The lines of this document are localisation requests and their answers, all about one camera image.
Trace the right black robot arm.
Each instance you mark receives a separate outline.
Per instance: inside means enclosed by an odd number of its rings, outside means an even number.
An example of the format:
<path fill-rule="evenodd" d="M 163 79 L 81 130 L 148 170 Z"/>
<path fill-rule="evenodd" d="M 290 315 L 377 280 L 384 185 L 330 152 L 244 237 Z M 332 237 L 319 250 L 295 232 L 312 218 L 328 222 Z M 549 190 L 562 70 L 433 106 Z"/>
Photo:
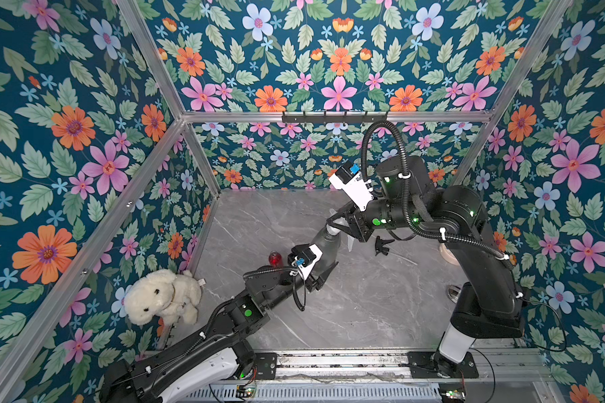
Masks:
<path fill-rule="evenodd" d="M 366 146 L 381 128 L 393 136 L 398 154 L 375 169 L 381 184 L 376 192 L 367 172 Z M 423 159 L 408 154 L 401 132 L 389 121 L 371 124 L 361 146 L 359 164 L 348 161 L 330 178 L 350 202 L 329 219 L 329 225 L 361 242 L 380 228 L 388 232 L 409 228 L 415 237 L 445 245 L 467 277 L 433 356 L 434 365 L 446 371 L 461 364 L 478 339 L 521 337 L 523 289 L 514 280 L 509 255 L 492 240 L 480 196 L 461 185 L 436 187 Z"/>

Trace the cream plush teddy bear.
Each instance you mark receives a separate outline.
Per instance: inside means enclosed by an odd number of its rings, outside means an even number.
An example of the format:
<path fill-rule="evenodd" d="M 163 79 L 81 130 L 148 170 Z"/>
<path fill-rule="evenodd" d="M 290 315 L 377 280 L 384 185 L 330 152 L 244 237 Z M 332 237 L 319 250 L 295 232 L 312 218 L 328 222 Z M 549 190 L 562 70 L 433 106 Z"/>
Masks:
<path fill-rule="evenodd" d="M 124 297 L 124 308 L 132 324 L 144 326 L 154 317 L 166 326 L 180 320 L 195 324 L 202 298 L 202 280 L 191 273 L 157 270 L 140 278 Z"/>

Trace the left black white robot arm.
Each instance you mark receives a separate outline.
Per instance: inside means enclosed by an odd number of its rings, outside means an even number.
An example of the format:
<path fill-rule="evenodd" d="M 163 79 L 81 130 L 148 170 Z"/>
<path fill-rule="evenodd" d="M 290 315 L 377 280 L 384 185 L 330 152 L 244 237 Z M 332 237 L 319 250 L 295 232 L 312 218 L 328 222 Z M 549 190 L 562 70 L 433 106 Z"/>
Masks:
<path fill-rule="evenodd" d="M 305 258 L 284 267 L 262 266 L 244 274 L 245 289 L 220 303 L 203 327 L 158 354 L 135 364 L 108 367 L 99 392 L 102 402 L 178 402 L 204 386 L 227 379 L 250 379 L 257 368 L 250 335 L 269 321 L 275 307 L 299 289 L 323 287 L 336 267 Z"/>

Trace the small red object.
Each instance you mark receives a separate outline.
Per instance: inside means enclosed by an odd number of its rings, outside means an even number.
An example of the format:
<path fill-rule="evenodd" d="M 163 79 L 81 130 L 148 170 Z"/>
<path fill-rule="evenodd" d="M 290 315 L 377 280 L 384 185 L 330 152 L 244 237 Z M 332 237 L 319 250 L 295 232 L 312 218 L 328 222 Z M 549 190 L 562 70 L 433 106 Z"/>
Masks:
<path fill-rule="evenodd" d="M 282 255 L 280 253 L 278 253 L 277 251 L 273 251 L 272 253 L 270 253 L 268 260 L 269 260 L 271 267 L 273 267 L 273 268 L 282 268 L 283 267 Z"/>

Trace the black metal ceiling bracket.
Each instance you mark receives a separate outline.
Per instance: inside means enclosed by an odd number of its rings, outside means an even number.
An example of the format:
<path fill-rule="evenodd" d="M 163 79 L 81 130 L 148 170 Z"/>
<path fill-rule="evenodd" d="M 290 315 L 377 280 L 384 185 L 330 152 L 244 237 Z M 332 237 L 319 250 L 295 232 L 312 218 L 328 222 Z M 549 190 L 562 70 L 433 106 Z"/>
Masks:
<path fill-rule="evenodd" d="M 369 124 L 386 118 L 386 114 L 349 113 L 349 112 L 322 112 L 322 113 L 282 113 L 283 123 L 292 124 Z"/>

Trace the clear plastic spray bottle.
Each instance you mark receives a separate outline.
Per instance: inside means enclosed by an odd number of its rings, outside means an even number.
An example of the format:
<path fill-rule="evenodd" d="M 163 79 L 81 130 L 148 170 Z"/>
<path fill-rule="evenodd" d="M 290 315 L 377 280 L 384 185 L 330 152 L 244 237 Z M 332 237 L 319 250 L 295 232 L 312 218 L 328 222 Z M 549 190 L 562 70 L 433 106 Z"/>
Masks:
<path fill-rule="evenodd" d="M 326 228 L 323 228 L 314 237 L 314 244 L 319 247 L 322 256 L 314 265 L 311 275 L 314 289 L 321 290 L 336 265 L 338 265 L 337 256 L 341 246 L 341 237 L 338 233 L 332 234 Z"/>

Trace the metal base rail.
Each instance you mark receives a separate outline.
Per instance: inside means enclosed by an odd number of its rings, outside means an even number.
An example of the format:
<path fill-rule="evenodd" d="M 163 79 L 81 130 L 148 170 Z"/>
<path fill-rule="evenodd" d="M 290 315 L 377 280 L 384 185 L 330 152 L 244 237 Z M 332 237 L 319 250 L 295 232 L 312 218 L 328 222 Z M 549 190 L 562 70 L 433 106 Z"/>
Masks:
<path fill-rule="evenodd" d="M 562 402 L 536 349 L 475 346 L 453 375 L 429 369 L 423 349 L 265 352 L 239 402 Z"/>

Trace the striped oblong case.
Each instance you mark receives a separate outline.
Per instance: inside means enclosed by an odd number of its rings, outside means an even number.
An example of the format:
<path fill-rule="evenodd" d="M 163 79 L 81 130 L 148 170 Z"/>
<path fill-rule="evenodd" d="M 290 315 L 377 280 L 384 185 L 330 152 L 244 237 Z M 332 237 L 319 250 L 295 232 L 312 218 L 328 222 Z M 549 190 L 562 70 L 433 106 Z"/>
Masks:
<path fill-rule="evenodd" d="M 454 304 L 457 304 L 460 294 L 461 288 L 458 285 L 448 285 L 446 287 L 446 295 Z"/>

